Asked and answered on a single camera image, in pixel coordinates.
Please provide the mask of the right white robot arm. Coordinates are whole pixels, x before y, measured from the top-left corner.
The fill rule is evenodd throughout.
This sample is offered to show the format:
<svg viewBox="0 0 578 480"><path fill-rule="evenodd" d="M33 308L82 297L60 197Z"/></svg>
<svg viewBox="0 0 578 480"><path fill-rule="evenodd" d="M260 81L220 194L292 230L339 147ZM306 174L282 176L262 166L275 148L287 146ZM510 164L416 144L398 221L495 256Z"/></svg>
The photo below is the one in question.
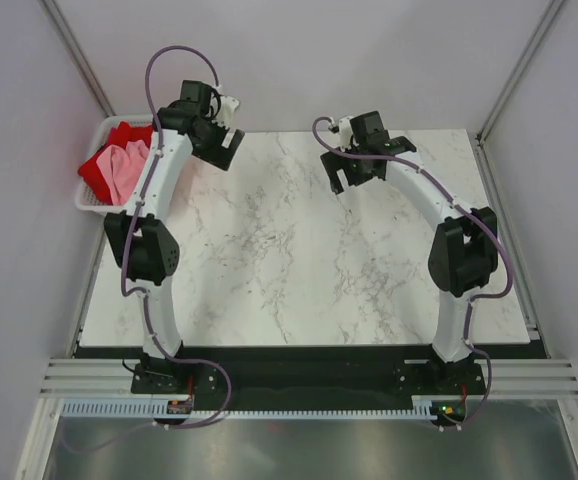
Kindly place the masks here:
<svg viewBox="0 0 578 480"><path fill-rule="evenodd" d="M469 303L498 268L495 212L461 203L422 165L407 137L389 135L378 112L315 122L325 123L338 140L320 157L334 194L380 179L402 193L433 230L427 268L440 293L439 313L430 358L419 370L434 391L452 392L474 363Z"/></svg>

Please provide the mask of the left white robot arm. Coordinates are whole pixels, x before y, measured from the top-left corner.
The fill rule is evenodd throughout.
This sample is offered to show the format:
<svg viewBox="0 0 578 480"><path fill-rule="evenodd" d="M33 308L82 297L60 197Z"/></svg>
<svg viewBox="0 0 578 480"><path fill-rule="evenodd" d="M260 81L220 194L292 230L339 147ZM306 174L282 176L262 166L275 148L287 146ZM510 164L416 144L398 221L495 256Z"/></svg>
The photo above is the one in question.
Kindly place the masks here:
<svg viewBox="0 0 578 480"><path fill-rule="evenodd" d="M132 367L134 394L191 394L198 360L183 357L175 321L172 280L180 247L166 226L178 177L196 157L229 169L244 134L230 125L239 100L217 87L186 80L180 96L153 116L151 150L129 200L104 218L104 231L121 273L121 293L138 299L143 346Z"/></svg>

